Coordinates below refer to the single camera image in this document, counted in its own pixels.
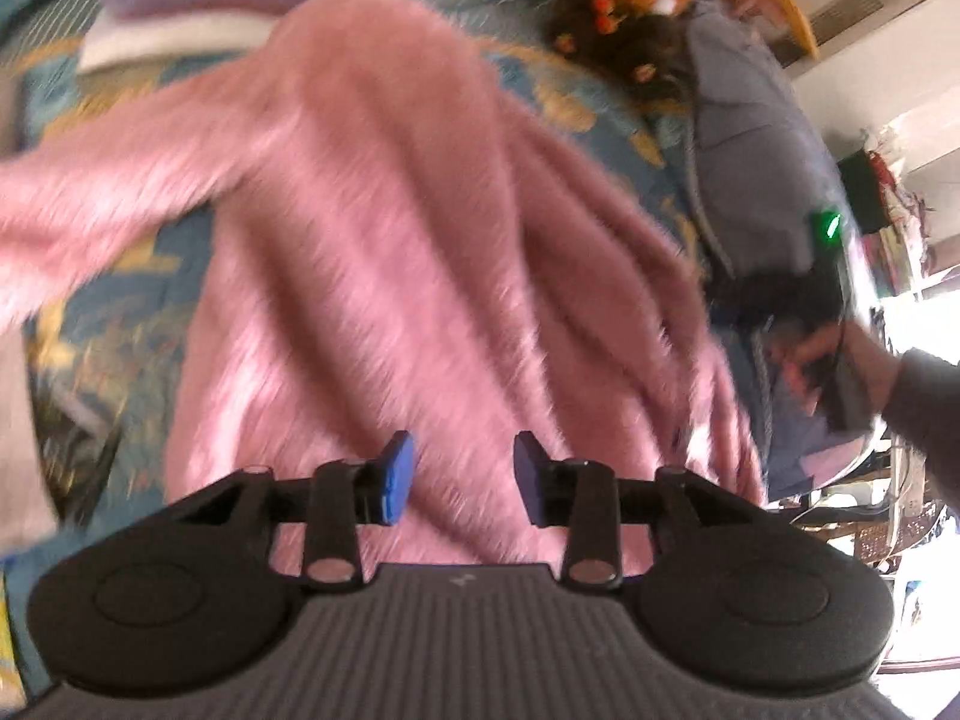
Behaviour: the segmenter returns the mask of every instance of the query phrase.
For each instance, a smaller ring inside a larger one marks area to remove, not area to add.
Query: pink fuzzy sweater
[[[312,0],[247,58],[0,167],[0,329],[213,199],[166,448],[176,499],[247,464],[309,475],[410,430],[367,567],[556,562],[511,445],[763,496],[692,269],[589,158],[407,0]],[[625,567],[650,559],[643,533]],[[296,534],[278,565],[299,570]]]

